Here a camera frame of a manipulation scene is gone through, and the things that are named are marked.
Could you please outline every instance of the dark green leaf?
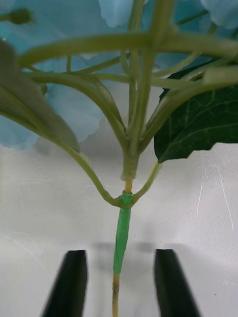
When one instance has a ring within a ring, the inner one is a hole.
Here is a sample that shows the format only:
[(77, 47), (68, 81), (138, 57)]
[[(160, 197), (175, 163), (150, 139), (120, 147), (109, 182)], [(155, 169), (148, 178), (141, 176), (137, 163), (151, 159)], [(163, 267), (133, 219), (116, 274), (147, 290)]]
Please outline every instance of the dark green leaf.
[[(197, 67), (170, 78), (180, 79)], [(154, 136), (154, 149), (162, 163), (187, 158), (193, 151), (209, 150), (217, 142), (238, 142), (238, 86), (216, 89), (185, 102)]]
[(32, 126), (40, 135), (79, 150), (76, 136), (37, 87), (17, 67), (13, 48), (0, 40), (0, 112)]

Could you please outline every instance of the tape wrap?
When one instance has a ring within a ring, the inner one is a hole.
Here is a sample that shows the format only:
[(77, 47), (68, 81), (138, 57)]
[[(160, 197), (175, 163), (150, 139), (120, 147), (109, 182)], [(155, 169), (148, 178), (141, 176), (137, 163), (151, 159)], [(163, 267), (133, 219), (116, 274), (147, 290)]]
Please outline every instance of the tape wrap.
[[(133, 194), (127, 194), (123, 192), (121, 196), (121, 201), (123, 204), (127, 205), (131, 202)], [(119, 218), (118, 218), (118, 227), (116, 234), (115, 242), (115, 251), (114, 251), (114, 263), (113, 271), (115, 274), (120, 274), (123, 257), (126, 249), (126, 244), (128, 240), (130, 224), (130, 209), (120, 209)]]

